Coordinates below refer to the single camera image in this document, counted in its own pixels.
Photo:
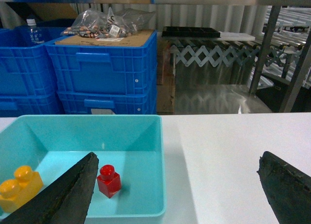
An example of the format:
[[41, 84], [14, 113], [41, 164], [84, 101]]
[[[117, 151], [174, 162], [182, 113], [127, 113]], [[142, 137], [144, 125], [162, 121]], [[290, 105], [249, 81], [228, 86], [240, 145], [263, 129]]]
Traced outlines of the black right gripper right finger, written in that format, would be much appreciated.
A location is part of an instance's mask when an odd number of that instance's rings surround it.
[[257, 171], [261, 186], [280, 224], [311, 222], [311, 177], [265, 151]]

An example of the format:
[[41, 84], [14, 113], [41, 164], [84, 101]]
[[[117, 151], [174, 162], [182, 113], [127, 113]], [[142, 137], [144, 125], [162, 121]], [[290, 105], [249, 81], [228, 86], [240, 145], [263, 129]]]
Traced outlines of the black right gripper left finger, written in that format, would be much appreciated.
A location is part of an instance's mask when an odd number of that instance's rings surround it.
[[90, 152], [2, 224], [83, 224], [94, 191], [99, 159]]

